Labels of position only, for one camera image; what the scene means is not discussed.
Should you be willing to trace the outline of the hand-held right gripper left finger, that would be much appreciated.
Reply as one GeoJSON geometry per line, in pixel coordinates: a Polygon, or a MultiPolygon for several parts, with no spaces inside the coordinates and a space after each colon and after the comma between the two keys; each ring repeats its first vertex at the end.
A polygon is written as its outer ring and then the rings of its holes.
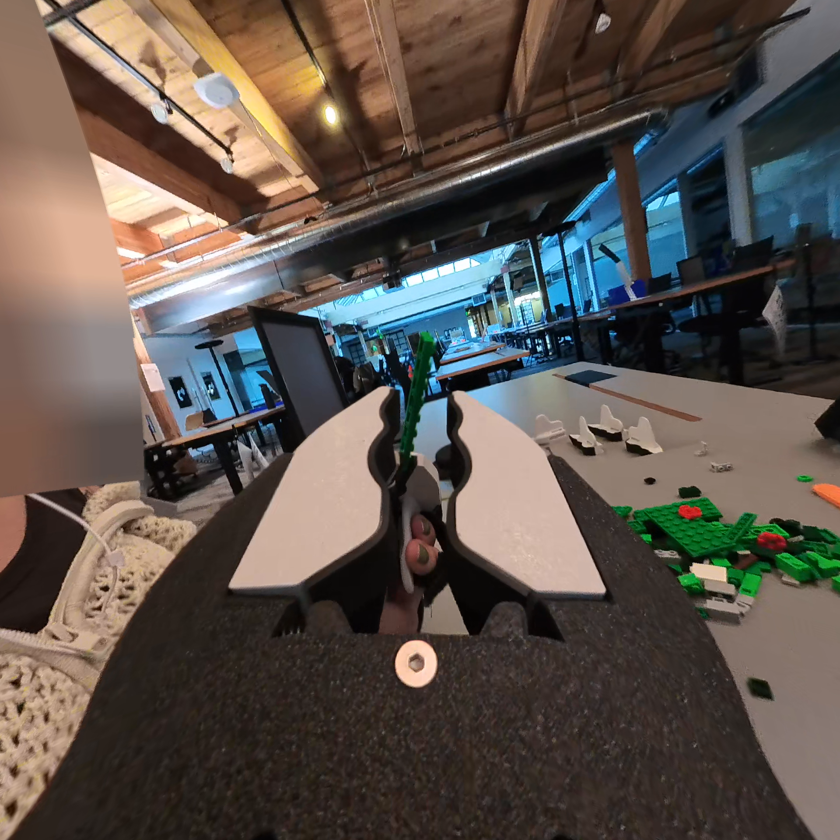
{"type": "Polygon", "coordinates": [[[398,575],[390,486],[401,400],[378,387],[295,450],[229,590],[361,611],[398,575]]]}

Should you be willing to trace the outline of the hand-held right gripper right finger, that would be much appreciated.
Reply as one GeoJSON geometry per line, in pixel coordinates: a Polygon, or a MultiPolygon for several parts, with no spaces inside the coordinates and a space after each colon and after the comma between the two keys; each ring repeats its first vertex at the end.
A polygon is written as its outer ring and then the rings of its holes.
{"type": "Polygon", "coordinates": [[[607,587],[549,457],[466,392],[447,404],[448,583],[463,611],[605,600],[607,587]]]}

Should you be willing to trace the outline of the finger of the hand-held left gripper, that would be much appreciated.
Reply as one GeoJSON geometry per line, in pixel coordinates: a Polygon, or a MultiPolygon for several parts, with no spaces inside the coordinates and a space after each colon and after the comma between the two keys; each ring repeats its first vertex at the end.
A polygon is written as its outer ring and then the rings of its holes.
{"type": "Polygon", "coordinates": [[[434,513],[441,507],[438,470],[429,458],[415,458],[402,496],[402,515],[411,520],[418,513],[434,513]]]}

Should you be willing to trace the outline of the green holed lego plate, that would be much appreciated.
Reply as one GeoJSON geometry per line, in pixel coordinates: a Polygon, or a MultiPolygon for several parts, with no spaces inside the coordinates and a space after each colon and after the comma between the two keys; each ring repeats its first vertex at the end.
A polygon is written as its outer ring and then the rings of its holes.
{"type": "Polygon", "coordinates": [[[417,343],[413,377],[406,399],[406,413],[398,449],[399,462],[397,475],[400,480],[406,480],[414,468],[415,457],[413,455],[413,446],[424,405],[435,351],[436,342],[433,336],[427,331],[421,332],[417,343]]]}

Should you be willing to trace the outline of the pile of loose lego pieces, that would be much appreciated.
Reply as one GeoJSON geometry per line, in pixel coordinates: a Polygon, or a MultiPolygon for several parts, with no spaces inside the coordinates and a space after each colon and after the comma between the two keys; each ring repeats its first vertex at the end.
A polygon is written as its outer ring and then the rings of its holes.
{"type": "Polygon", "coordinates": [[[717,636],[754,703],[838,707],[838,509],[805,473],[711,473],[668,482],[663,469],[603,492],[660,557],[717,636]]]}

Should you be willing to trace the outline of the wooden desk with black legs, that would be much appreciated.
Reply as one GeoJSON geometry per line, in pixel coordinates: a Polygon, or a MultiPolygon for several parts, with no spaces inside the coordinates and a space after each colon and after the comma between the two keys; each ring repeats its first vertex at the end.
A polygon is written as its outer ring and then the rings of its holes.
{"type": "Polygon", "coordinates": [[[286,408],[280,405],[219,422],[210,427],[203,427],[193,434],[146,444],[143,447],[143,462],[151,479],[154,494],[164,501],[174,498],[176,478],[174,467],[166,460],[167,453],[212,446],[231,491],[234,496],[238,495],[243,491],[244,485],[238,476],[231,445],[241,434],[257,429],[261,424],[273,424],[277,435],[280,436],[279,422],[285,412],[286,408]]]}

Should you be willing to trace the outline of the black desk monitor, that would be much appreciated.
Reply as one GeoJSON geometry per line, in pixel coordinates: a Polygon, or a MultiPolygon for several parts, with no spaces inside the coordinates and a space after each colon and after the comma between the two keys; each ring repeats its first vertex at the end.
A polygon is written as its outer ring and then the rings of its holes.
{"type": "Polygon", "coordinates": [[[282,444],[293,451],[349,399],[318,319],[251,306],[248,315],[283,402],[282,444]]]}

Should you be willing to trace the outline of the person's black undershirt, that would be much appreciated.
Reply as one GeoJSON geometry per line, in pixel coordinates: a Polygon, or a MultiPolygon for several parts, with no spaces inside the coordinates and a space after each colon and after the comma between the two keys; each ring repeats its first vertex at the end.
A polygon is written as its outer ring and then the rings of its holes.
{"type": "Polygon", "coordinates": [[[43,629],[84,539],[86,498],[78,488],[43,497],[2,498],[1,627],[35,634],[43,629]]]}

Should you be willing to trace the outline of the long wooden desk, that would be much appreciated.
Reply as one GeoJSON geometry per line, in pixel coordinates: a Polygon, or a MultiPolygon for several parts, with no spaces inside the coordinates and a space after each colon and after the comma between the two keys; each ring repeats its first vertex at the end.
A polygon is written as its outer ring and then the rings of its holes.
{"type": "MultiPolygon", "coordinates": [[[[793,274],[795,262],[792,258],[771,262],[772,267],[759,269],[759,273],[769,272],[770,275],[765,282],[775,284],[778,280],[793,274]]],[[[682,309],[686,304],[700,294],[711,288],[725,285],[729,282],[747,277],[747,273],[733,275],[728,274],[674,289],[657,292],[642,300],[624,303],[615,308],[607,308],[601,315],[613,320],[615,324],[633,319],[640,321],[635,332],[636,343],[640,345],[642,365],[648,372],[667,373],[668,364],[665,359],[663,346],[663,325],[668,316],[674,311],[682,309]]],[[[743,352],[741,343],[741,332],[726,332],[719,339],[719,348],[722,352],[723,366],[727,374],[727,381],[732,385],[744,385],[745,373],[743,352]]]]}

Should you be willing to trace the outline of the person in cream knit sweater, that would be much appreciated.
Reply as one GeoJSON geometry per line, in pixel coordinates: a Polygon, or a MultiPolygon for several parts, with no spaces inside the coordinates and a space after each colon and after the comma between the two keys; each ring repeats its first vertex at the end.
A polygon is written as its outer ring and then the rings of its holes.
{"type": "Polygon", "coordinates": [[[158,516],[137,481],[79,489],[87,535],[47,625],[1,627],[2,838],[49,787],[117,642],[196,534],[190,521],[158,516]]]}

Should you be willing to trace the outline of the white paper sign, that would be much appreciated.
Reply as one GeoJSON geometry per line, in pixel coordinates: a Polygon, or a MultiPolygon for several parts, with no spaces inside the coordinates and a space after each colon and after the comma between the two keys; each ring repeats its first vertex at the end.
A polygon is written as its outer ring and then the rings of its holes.
{"type": "Polygon", "coordinates": [[[776,360],[782,362],[786,349],[788,318],[780,282],[776,282],[773,286],[770,297],[763,307],[762,318],[772,332],[776,360]]]}

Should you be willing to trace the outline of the wooden pillar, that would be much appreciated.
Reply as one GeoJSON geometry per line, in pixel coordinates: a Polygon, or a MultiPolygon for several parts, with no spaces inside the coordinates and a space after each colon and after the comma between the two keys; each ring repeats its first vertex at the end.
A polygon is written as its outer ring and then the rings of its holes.
{"type": "Polygon", "coordinates": [[[648,280],[653,276],[648,253],[648,225],[639,187],[634,143],[629,140],[615,143],[612,146],[612,162],[629,269],[634,280],[648,280]]]}

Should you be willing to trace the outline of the black mesh office chair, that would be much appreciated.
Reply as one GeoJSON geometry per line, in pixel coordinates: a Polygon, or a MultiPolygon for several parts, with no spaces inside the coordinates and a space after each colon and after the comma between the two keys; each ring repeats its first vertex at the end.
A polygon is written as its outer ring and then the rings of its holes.
{"type": "Polygon", "coordinates": [[[677,330],[704,337],[721,337],[724,333],[754,327],[770,297],[764,289],[770,273],[767,271],[760,274],[759,270],[772,267],[773,253],[772,235],[736,247],[732,253],[731,273],[747,273],[748,276],[702,292],[702,303],[707,305],[710,296],[717,297],[717,307],[707,308],[707,311],[679,322],[677,330]]]}

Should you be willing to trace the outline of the white round ceiling device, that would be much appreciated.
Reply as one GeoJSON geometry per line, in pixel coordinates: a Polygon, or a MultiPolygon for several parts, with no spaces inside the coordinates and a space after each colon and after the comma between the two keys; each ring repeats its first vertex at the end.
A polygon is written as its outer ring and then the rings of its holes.
{"type": "Polygon", "coordinates": [[[220,71],[197,78],[193,88],[196,95],[215,110],[230,109],[240,100],[235,84],[220,71]]]}

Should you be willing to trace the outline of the silver ceiling duct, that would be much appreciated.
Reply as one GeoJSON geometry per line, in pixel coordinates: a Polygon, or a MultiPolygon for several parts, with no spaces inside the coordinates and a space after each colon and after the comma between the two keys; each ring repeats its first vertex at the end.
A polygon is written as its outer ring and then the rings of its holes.
{"type": "Polygon", "coordinates": [[[157,332],[498,222],[605,174],[608,145],[668,120],[669,109],[659,105],[532,133],[189,260],[161,274],[156,287],[141,289],[137,281],[128,288],[129,306],[149,310],[157,332]]]}

